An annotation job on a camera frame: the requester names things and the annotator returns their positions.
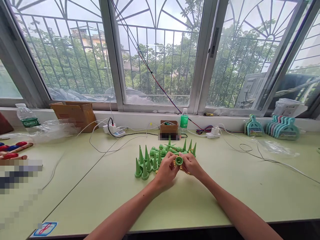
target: cardboard box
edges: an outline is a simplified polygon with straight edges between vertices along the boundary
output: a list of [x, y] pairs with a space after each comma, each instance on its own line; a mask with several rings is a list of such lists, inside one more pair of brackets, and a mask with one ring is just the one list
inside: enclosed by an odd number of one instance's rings
[[[50, 104], [58, 119], [68, 119], [81, 130], [89, 123], [96, 121], [96, 116], [92, 110], [90, 102], [59, 102]], [[97, 125], [96, 122], [90, 124], [83, 132], [90, 133]]]
[[[164, 122], [171, 122], [174, 125], [164, 125]], [[180, 140], [181, 134], [179, 133], [179, 125], [177, 121], [174, 120], [161, 120], [160, 123], [160, 140]]]

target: plastic water bottle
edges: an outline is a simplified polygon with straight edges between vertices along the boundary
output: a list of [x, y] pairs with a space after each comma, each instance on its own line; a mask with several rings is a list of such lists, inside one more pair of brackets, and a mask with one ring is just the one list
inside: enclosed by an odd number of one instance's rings
[[183, 113], [180, 117], [180, 128], [181, 128], [181, 133], [186, 133], [187, 132], [187, 126], [188, 126], [188, 109], [184, 108]]
[[26, 128], [28, 133], [35, 133], [38, 129], [33, 127], [41, 125], [37, 116], [24, 103], [17, 103], [17, 116]]

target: label sticker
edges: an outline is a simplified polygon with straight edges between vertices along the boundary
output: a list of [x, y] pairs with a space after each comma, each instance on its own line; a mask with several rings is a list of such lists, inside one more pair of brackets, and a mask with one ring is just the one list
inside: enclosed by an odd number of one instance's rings
[[42, 229], [37, 229], [31, 237], [45, 237], [48, 236], [52, 230], [57, 226], [58, 222], [45, 222], [42, 224]]

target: glass pane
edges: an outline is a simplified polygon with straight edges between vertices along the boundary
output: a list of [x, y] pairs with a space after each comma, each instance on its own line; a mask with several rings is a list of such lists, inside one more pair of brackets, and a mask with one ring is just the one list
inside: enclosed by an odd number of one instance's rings
[[207, 107], [257, 109], [277, 49], [304, 0], [229, 0]]
[[0, 98], [22, 99], [16, 85], [0, 59]]
[[10, 1], [53, 100], [115, 102], [99, 0]]
[[114, 2], [118, 10], [116, 20], [122, 48], [126, 103], [171, 105], [139, 57], [135, 48], [139, 45], [154, 77], [173, 102], [188, 106], [204, 0]]
[[320, 94], [320, 12], [315, 18], [269, 109], [279, 98], [289, 98], [311, 107]]

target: table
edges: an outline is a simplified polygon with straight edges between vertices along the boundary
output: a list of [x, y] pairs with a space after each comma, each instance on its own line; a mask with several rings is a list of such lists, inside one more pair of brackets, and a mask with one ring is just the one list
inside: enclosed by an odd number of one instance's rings
[[[74, 137], [65, 138], [48, 144], [35, 144], [21, 152], [27, 155], [28, 159], [41, 159], [43, 171], [38, 177], [29, 177], [29, 183], [20, 184], [19, 189], [12, 189], [10, 194], [0, 195], [0, 212], [8, 209], [17, 211], [19, 216], [7, 219], [5, 229], [0, 230], [0, 239], [26, 239], [37, 228], [37, 223], [44, 219], [54, 208], [70, 193], [70, 191], [81, 181], [90, 169], [101, 159], [104, 153], [97, 152], [89, 144], [89, 133], [80, 134]], [[102, 129], [95, 131], [92, 143], [100, 151], [107, 151], [117, 140], [104, 134]], [[7, 145], [13, 145], [14, 139], [3, 140]], [[51, 177], [55, 163], [61, 158], [65, 150], [67, 152], [56, 168], [54, 178], [43, 190], [42, 194], [34, 199], [32, 195], [26, 195], [25, 186], [43, 186]], [[12, 201], [11, 195], [19, 196]], [[23, 200], [32, 197], [32, 205], [28, 206]], [[24, 211], [19, 211], [19, 206], [24, 205]]]
[[[133, 136], [118, 140], [111, 149], [118, 149]], [[235, 148], [243, 143], [234, 136], [223, 136]], [[197, 159], [205, 171], [224, 189], [237, 197], [266, 222], [285, 222], [320, 218], [320, 185], [282, 165], [262, 161], [247, 153], [231, 149], [222, 137], [199, 138]], [[300, 153], [285, 159], [261, 150], [265, 158], [290, 164], [308, 176], [320, 180], [319, 133], [302, 135], [298, 141], [277, 141]], [[142, 190], [147, 181], [136, 179], [135, 157], [139, 144], [144, 151], [159, 146], [157, 136], [148, 135], [128, 142], [122, 150], [105, 154], [70, 194], [52, 211], [45, 221], [58, 222], [50, 237], [86, 235], [107, 216]], [[254, 144], [250, 144], [258, 155]], [[162, 193], [141, 214], [130, 232], [206, 228], [231, 225], [211, 193], [193, 176], [179, 171], [175, 185]]]

